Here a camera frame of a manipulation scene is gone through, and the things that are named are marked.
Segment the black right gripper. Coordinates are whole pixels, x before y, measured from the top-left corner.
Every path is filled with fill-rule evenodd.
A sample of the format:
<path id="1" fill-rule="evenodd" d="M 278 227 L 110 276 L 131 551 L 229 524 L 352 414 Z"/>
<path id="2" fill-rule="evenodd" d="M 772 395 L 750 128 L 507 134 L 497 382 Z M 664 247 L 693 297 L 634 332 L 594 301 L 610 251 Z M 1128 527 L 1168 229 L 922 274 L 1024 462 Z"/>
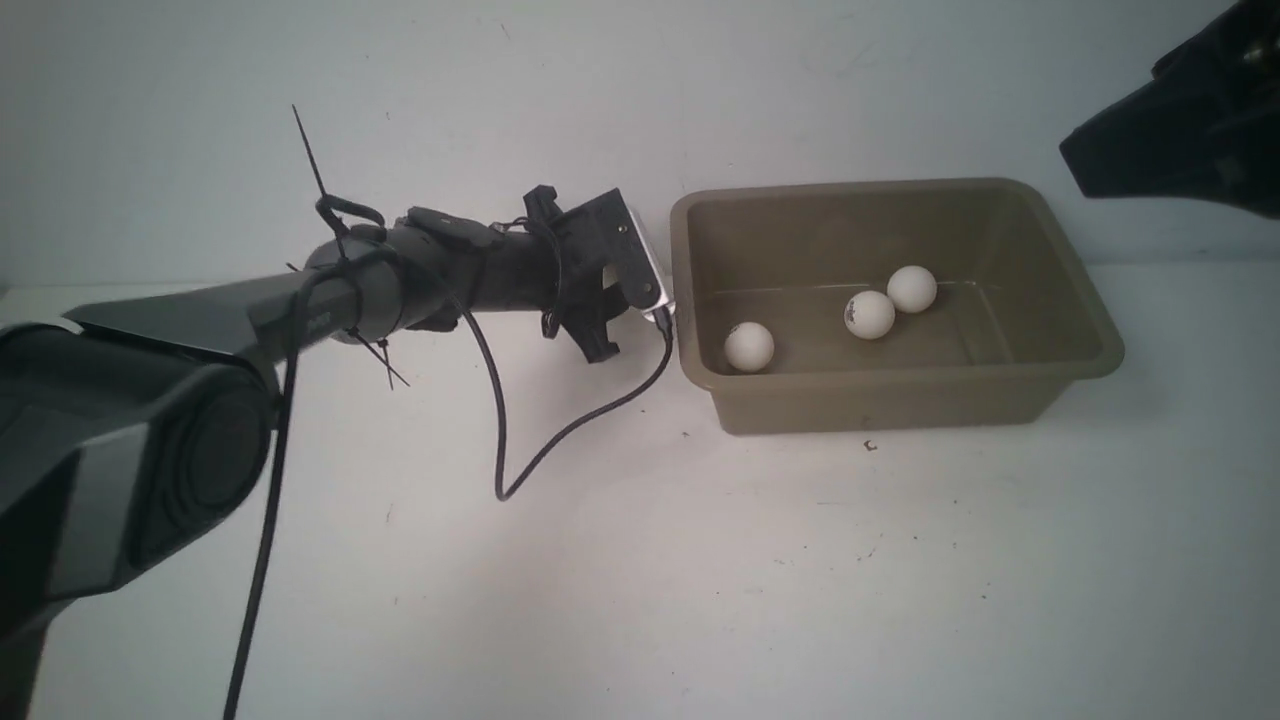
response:
<path id="1" fill-rule="evenodd" d="M 1279 214 L 1279 5 L 1238 1 L 1059 146 L 1088 199 Z"/>

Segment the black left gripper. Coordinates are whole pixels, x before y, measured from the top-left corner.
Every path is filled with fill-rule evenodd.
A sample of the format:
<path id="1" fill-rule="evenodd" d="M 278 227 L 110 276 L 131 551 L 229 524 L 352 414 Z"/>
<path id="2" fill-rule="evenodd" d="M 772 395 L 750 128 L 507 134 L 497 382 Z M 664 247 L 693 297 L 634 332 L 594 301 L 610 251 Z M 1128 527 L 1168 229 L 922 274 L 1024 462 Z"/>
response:
<path id="1" fill-rule="evenodd" d="M 620 290 L 608 290 L 605 268 L 614 260 L 612 243 L 622 219 L 623 199 L 618 190 L 563 210 L 552 186 L 538 186 L 524 196 L 525 214 L 494 229 L 522 228 L 535 247 L 550 259 L 552 296 L 541 307 L 541 336 L 556 338 L 566 332 L 590 364 L 620 354 L 611 341 L 608 323 L 626 309 Z"/>

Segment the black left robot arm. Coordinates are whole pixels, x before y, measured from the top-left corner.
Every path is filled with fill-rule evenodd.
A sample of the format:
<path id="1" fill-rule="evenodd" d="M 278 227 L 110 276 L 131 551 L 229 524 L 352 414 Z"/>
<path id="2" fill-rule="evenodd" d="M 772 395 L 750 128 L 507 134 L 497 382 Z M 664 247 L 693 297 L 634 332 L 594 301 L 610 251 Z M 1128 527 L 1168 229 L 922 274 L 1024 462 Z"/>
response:
<path id="1" fill-rule="evenodd" d="M 622 292 L 573 282 L 636 240 L 621 192 L 563 210 L 539 186 L 524 201 L 508 225 L 426 208 L 388 223 L 324 193 L 334 236 L 297 270 L 5 328 L 3 716 L 28 714 L 60 611 L 120 589 L 244 502 L 284 434 L 306 348 L 538 311 L 591 361 L 616 354 L 588 341 L 623 310 Z"/>

